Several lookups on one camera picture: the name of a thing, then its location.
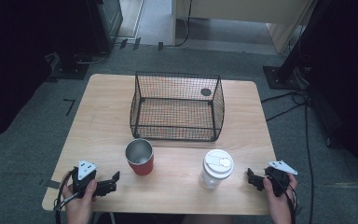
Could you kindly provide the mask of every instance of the red cup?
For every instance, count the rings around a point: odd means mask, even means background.
[[[153,170],[153,148],[143,138],[137,138],[129,142],[126,147],[126,158],[133,172],[137,175],[148,175]]]

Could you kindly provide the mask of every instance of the black mesh basket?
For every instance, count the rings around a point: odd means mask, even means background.
[[[216,141],[224,115],[218,75],[136,73],[130,117],[135,138]]]

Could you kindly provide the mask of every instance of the cup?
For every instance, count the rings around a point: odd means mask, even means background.
[[[227,152],[221,149],[211,150],[203,160],[199,182],[206,189],[216,189],[233,170],[234,161]]]
[[[143,138],[137,138],[129,142],[126,147],[126,158],[133,172],[137,175],[148,175],[153,170],[153,148]]]

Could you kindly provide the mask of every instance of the table top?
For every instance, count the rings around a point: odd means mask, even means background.
[[[117,171],[117,191],[98,198],[94,211],[168,214],[266,215],[265,191],[247,183],[251,168],[263,175],[275,160],[257,87],[250,81],[222,80],[225,121],[215,142],[150,141],[155,154],[149,175],[136,175],[125,157],[133,139],[130,129],[135,77],[93,75],[76,112],[52,180],[61,181],[80,160],[98,165],[96,179]],[[199,183],[202,160],[212,149],[223,149],[235,168],[215,190]],[[43,208],[53,209],[56,189],[48,189]]]

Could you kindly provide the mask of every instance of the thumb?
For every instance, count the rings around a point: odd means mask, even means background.
[[[266,189],[268,200],[275,198],[274,190],[272,189],[272,183],[268,178],[263,179],[264,189]]]
[[[83,198],[91,201],[92,194],[95,192],[96,189],[97,189],[97,180],[92,179],[87,185],[86,192],[84,193]]]

